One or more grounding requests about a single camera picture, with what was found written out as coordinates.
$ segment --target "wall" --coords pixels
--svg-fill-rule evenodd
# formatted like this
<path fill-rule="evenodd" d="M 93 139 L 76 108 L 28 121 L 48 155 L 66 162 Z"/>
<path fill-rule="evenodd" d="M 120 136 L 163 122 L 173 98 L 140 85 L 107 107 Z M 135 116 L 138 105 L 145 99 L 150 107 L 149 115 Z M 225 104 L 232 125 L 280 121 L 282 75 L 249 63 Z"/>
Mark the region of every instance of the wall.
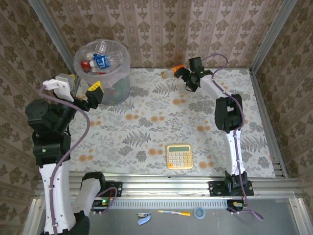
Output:
<path fill-rule="evenodd" d="M 98 38 L 121 41 L 132 67 L 164 68 L 222 53 L 249 67 L 282 0 L 44 0 L 74 55 Z M 223 65 L 222 58 L 206 66 Z"/>
<path fill-rule="evenodd" d="M 313 1 L 298 0 L 257 71 L 290 177 L 313 220 Z"/>
<path fill-rule="evenodd" d="M 67 68 L 26 0 L 1 1 L 0 29 L 0 234 L 15 235 L 39 179 L 25 107 Z"/>

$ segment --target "floral tablecloth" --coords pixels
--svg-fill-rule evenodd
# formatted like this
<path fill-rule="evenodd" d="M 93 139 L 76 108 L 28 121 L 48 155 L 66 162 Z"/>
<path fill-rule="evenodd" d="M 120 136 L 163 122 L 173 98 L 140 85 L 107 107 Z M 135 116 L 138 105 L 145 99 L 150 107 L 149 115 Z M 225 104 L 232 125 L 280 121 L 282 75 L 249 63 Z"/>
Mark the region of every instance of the floral tablecloth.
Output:
<path fill-rule="evenodd" d="M 90 131 L 72 152 L 70 170 L 224 176 L 225 147 L 214 123 L 215 102 L 201 88 L 186 91 L 181 79 L 162 79 L 162 71 L 131 69 L 127 100 L 88 112 Z M 248 176 L 275 177 L 248 69 L 222 70 L 216 79 L 243 99 L 241 148 Z M 87 88 L 82 82 L 77 96 L 85 98 Z M 77 114 L 70 125 L 72 143 L 85 128 L 86 120 Z M 167 168 L 165 146 L 171 143 L 192 146 L 192 169 Z"/>

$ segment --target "yellow calculator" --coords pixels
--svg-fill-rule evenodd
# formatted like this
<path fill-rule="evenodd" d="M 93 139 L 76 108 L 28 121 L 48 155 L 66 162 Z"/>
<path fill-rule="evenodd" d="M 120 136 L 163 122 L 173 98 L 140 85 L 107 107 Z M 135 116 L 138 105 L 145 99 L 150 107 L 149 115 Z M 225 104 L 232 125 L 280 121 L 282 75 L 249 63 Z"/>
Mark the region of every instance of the yellow calculator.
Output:
<path fill-rule="evenodd" d="M 171 144 L 166 147 L 167 167 L 170 170 L 191 169 L 193 166 L 189 144 Z"/>

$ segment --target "red bottle cap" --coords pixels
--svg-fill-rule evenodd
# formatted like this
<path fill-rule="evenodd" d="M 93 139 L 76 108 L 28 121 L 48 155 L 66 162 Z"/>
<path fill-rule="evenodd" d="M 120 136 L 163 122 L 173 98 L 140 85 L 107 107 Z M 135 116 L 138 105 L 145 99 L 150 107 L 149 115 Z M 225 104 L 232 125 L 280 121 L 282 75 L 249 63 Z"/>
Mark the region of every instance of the red bottle cap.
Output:
<path fill-rule="evenodd" d="M 90 70 L 91 69 L 91 66 L 90 66 L 90 60 L 82 60 L 81 62 L 80 62 L 80 65 L 82 66 L 82 68 L 84 69 L 84 70 Z"/>

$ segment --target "pen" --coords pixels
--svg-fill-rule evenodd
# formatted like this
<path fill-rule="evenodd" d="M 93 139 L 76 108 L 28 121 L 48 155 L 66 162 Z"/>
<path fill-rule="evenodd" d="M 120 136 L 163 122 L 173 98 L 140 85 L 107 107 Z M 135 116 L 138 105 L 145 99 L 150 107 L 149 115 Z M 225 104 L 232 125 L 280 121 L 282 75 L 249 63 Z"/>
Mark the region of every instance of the pen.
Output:
<path fill-rule="evenodd" d="M 166 213 L 166 214 L 180 214 L 180 215 L 190 216 L 189 212 L 163 211 L 163 210 L 158 210 L 157 212 Z"/>

